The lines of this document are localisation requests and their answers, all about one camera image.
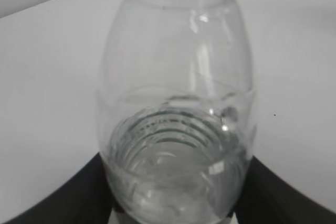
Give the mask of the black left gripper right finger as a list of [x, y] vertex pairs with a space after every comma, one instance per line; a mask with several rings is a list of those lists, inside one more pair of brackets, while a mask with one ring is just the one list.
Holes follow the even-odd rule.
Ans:
[[255, 157], [233, 213], [239, 223], [335, 224], [335, 213], [295, 190]]

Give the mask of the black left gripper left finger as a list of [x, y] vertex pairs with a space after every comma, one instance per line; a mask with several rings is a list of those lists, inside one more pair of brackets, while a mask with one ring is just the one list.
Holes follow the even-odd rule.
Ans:
[[77, 174], [47, 198], [7, 224], [109, 222], [112, 196], [102, 160], [96, 154]]

